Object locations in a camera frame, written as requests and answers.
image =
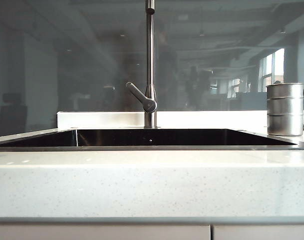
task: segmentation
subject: faucet handle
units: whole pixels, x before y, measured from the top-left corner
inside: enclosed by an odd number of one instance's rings
[[[143,104],[143,108],[147,113],[156,111],[157,103],[153,99],[146,97],[133,83],[128,82],[126,87],[130,92]]]

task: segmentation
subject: sink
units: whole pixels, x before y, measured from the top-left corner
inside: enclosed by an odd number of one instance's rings
[[[283,150],[304,143],[231,129],[78,129],[0,142],[0,151]]]

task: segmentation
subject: sink rim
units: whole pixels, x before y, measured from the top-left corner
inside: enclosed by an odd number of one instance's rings
[[[34,136],[27,136],[27,137],[20,137],[16,139],[11,139],[11,140],[4,140],[0,141],[0,144],[3,143],[8,143],[12,141],[19,141],[19,140],[24,140],[24,139],[31,139],[31,138],[36,138],[40,136],[45,136],[45,135],[51,135],[51,134],[56,134],[56,133],[61,133],[61,132],[69,132],[69,131],[74,131],[77,133],[78,130],[117,130],[118,128],[104,128],[104,129],[67,129],[67,130],[62,130],[62,131],[57,131],[57,132],[49,132],[49,133],[44,133],[44,134],[37,134]],[[167,130],[195,130],[195,129],[200,129],[200,128],[160,128],[160,129],[167,129]],[[221,129],[221,130],[233,130],[229,128],[209,128],[209,129]],[[267,134],[262,134],[262,133],[255,133],[255,132],[250,132],[246,130],[234,130],[237,132],[242,132],[242,133],[247,133],[247,134],[252,134],[260,137],[265,137],[269,139],[274,139],[274,140],[279,140],[279,141],[284,141],[288,142],[289,144],[293,145],[131,145],[131,146],[0,146],[0,152],[71,152],[71,151],[182,151],[182,150],[199,150],[199,151],[205,151],[205,150],[218,150],[218,151],[226,151],[226,150],[232,150],[232,151],[248,151],[248,150],[304,150],[304,142],[302,141],[294,141],[292,139],[287,139],[279,136],[271,136]]]

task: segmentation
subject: ceiling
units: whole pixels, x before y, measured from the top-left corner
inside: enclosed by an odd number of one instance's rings
[[[155,4],[156,30],[163,29],[179,69],[186,72],[197,66],[234,77],[257,55],[283,47],[283,39],[304,27],[304,0]],[[77,46],[115,71],[124,60],[126,66],[146,63],[144,8],[143,0],[0,0],[0,23],[56,43],[58,51]]]

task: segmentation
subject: window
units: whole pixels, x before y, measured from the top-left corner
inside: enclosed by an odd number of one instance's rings
[[[284,82],[284,48],[268,55],[260,61],[259,90],[266,92],[266,86]]]
[[[236,98],[236,93],[246,93],[247,89],[247,75],[229,80],[227,98]]]

